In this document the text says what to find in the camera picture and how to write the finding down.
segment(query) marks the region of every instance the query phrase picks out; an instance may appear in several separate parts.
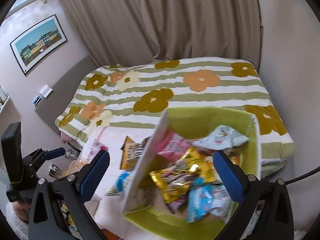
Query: curtain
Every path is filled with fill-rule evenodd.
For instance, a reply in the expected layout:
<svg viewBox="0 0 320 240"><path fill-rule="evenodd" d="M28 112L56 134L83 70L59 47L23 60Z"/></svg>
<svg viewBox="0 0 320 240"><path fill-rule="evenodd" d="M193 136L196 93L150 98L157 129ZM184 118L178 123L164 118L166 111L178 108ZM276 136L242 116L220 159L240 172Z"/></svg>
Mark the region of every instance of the curtain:
<svg viewBox="0 0 320 240"><path fill-rule="evenodd" d="M99 65L188 57L241 58L257 68L258 0L60 0Z"/></svg>

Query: bedspread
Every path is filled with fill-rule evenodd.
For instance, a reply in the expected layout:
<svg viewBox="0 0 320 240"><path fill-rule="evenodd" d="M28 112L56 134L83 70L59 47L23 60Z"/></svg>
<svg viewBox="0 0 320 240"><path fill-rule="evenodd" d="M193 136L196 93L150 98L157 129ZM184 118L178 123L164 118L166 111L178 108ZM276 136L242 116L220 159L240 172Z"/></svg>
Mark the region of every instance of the bedspread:
<svg viewBox="0 0 320 240"><path fill-rule="evenodd" d="M284 166L294 143L252 64L219 57L188 58L86 75L65 112L63 133L84 145L98 126L154 128L166 107L217 106L257 116L262 176Z"/></svg>

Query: metal bolt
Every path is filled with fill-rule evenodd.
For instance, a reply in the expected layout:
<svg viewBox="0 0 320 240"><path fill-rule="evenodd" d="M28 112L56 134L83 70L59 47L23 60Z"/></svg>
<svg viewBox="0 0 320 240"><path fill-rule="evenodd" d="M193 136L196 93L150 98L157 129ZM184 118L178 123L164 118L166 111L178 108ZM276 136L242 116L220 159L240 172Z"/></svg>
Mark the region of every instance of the metal bolt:
<svg viewBox="0 0 320 240"><path fill-rule="evenodd" d="M283 179L277 179L278 184L284 185L284 180Z"/></svg>
<svg viewBox="0 0 320 240"><path fill-rule="evenodd" d="M250 175L248 175L248 179L249 179L250 181L255 181L255 180L256 180L256 177L255 177L254 175L250 174Z"/></svg>
<svg viewBox="0 0 320 240"><path fill-rule="evenodd" d="M45 179L44 179L44 178L39 179L38 183L39 183L40 185L44 184L44 183L45 183Z"/></svg>
<svg viewBox="0 0 320 240"><path fill-rule="evenodd" d="M71 174L67 177L67 181L74 181L76 179L76 176L74 174Z"/></svg>

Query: framed picture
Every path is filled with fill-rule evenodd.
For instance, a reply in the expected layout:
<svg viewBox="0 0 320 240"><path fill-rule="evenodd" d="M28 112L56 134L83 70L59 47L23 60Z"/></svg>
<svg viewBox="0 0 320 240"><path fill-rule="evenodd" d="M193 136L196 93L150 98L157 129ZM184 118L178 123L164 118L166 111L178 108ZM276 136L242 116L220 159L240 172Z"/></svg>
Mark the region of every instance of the framed picture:
<svg viewBox="0 0 320 240"><path fill-rule="evenodd" d="M67 40L56 15L32 26L10 43L11 49L26 74L45 55Z"/></svg>

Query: person's arm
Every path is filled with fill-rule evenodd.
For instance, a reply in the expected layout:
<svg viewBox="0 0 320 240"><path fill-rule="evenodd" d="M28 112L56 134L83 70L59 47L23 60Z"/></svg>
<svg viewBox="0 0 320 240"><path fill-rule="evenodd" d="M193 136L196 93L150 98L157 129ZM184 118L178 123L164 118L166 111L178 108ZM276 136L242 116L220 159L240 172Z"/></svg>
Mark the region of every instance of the person's arm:
<svg viewBox="0 0 320 240"><path fill-rule="evenodd" d="M28 220L29 217L25 209L29 209L30 205L17 201L8 203L6 206L6 219L12 230L21 240L28 240Z"/></svg>

